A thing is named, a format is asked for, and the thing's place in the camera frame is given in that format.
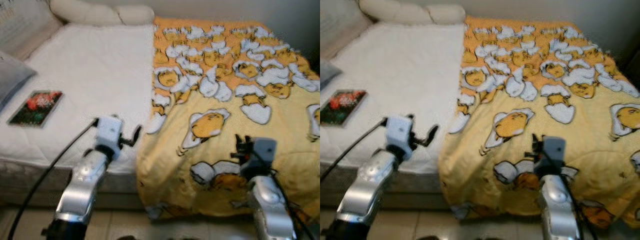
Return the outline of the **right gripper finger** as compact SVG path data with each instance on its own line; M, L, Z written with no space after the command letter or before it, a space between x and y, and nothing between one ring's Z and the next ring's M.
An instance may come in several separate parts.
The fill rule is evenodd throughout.
M530 151L530 158L534 161L539 161L542 155L543 142L540 141L536 134L531 134L532 144Z
M239 162L247 162L249 160L249 149L245 138L238 134L235 134L234 137L236 141L234 158L238 159Z

